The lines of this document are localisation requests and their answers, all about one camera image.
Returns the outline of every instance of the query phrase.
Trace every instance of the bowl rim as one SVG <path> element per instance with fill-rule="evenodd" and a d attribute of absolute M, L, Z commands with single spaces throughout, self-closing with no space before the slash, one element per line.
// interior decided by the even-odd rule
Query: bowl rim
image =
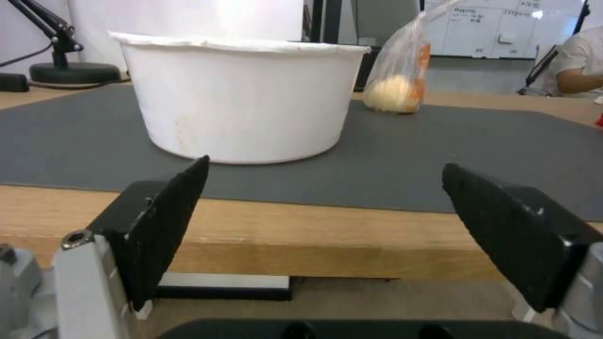
<path fill-rule="evenodd" d="M 329 43 L 290 42 L 262 39 L 235 39 L 227 37 L 207 36 L 152 36 L 145 34 L 131 34 L 108 32 L 109 36 L 123 45 L 139 46 L 186 46 L 206 49 L 219 49 L 223 51 L 245 52 L 276 52 L 276 53 L 368 53 L 370 46 L 334 45 Z"/>

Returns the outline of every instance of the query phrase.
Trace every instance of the white shirt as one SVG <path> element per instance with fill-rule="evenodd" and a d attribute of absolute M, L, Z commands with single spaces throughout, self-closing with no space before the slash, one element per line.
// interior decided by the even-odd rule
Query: white shirt
<path fill-rule="evenodd" d="M 603 76 L 603 26 L 572 36 L 558 50 L 559 54 L 553 59 L 546 73 L 544 90 L 554 95 L 578 98 L 603 95 L 603 87 L 590 92 L 568 94 L 560 93 L 557 86 L 557 74 L 568 69 L 581 68 L 583 75 Z"/>

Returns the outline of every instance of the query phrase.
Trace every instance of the desk lamp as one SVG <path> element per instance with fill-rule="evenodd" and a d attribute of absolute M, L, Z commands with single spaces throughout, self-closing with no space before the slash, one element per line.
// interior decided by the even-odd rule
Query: desk lamp
<path fill-rule="evenodd" d="M 68 62 L 65 53 L 79 52 L 84 46 L 74 38 L 74 27 L 35 0 L 8 0 L 34 23 L 52 42 L 52 63 L 30 67 L 32 81 L 51 84 L 95 84 L 119 81 L 119 69 L 113 65 Z"/>

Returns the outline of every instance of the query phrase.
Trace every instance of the screw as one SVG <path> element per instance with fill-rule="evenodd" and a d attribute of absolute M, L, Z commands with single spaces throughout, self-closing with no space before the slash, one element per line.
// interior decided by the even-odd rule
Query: screw
<path fill-rule="evenodd" d="M 9 244 L 0 244 L 0 261 L 12 265 L 17 262 L 17 254 Z"/>
<path fill-rule="evenodd" d="M 61 240 L 61 248 L 63 251 L 67 251 L 93 241 L 94 235 L 90 230 L 76 230 L 63 237 L 63 240 Z"/>

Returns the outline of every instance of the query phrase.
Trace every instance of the gray desk mat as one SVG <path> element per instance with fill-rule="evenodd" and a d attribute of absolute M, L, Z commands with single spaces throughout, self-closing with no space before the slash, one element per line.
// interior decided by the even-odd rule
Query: gray desk mat
<path fill-rule="evenodd" d="M 0 112 L 0 183 L 120 191 L 189 161 L 151 143 L 130 86 Z M 540 113 L 444 106 L 394 116 L 352 101 L 332 150 L 277 165 L 213 164 L 203 195 L 453 212 L 441 189 L 446 162 L 535 186 L 581 218 L 603 221 L 599 130 Z"/>

